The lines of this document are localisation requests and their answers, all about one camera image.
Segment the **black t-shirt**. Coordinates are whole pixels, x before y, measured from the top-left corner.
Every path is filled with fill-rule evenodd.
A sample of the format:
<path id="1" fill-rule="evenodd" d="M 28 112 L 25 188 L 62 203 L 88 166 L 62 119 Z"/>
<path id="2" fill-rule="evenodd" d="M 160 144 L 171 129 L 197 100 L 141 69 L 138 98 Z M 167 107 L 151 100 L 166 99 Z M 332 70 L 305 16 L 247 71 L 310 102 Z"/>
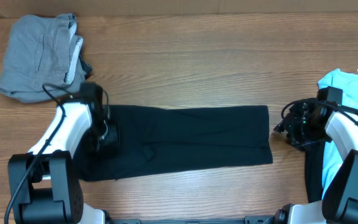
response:
<path id="1" fill-rule="evenodd" d="M 73 162 L 84 181 L 273 162 L 266 106 L 110 110 L 119 140 L 95 149 L 83 138 Z"/>

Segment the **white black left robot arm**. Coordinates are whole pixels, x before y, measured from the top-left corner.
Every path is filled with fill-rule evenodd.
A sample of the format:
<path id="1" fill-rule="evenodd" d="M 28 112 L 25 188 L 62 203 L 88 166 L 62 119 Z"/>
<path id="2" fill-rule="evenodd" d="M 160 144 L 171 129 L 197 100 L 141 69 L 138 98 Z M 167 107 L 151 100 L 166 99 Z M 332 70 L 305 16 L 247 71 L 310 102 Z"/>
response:
<path id="1" fill-rule="evenodd" d="M 56 115 L 39 142 L 8 162 L 11 199 L 4 222 L 13 214 L 16 223 L 112 223 L 107 211 L 84 202 L 73 163 L 82 140 L 97 156 L 119 144 L 108 94 L 96 83 L 83 83 L 78 93 L 68 92 L 56 103 Z"/>

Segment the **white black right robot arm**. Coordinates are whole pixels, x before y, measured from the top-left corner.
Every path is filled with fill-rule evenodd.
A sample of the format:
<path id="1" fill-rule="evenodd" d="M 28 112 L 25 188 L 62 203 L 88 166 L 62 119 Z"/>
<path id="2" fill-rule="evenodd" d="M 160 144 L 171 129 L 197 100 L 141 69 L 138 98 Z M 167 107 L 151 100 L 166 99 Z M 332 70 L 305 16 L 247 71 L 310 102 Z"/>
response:
<path id="1" fill-rule="evenodd" d="M 342 166 L 322 200 L 306 205 L 286 205 L 271 223 L 358 223 L 358 110 L 342 104 L 342 90 L 326 87 L 316 97 L 296 100 L 281 112 L 275 127 L 300 151 L 332 141 Z"/>

